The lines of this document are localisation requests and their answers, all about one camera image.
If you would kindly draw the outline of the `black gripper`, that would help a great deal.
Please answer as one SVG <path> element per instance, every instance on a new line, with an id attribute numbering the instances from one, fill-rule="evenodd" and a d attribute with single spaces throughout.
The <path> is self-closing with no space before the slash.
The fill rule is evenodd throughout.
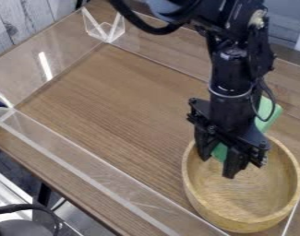
<path id="1" fill-rule="evenodd" d="M 187 121 L 194 126 L 196 153 L 203 161 L 219 143 L 229 148 L 222 176 L 233 179 L 249 163 L 259 168 L 266 160 L 267 138 L 254 125 L 262 88 L 254 84 L 241 89 L 208 86 L 208 92 L 208 100 L 187 101 Z"/>

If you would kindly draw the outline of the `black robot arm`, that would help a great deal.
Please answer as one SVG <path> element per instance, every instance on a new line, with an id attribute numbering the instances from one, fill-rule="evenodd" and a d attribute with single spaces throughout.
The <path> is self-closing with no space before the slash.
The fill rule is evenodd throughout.
<path id="1" fill-rule="evenodd" d="M 148 0 L 151 14 L 166 23 L 159 28 L 146 23 L 123 0 L 108 2 L 148 34 L 166 35 L 190 24 L 204 37 L 210 98 L 191 98 L 187 113 L 196 153 L 206 160 L 218 146 L 226 147 L 222 176 L 229 179 L 247 165 L 262 166 L 270 145 L 255 122 L 273 119 L 271 114 L 259 114 L 261 100 L 275 100 L 263 81 L 275 60 L 263 0 Z"/>

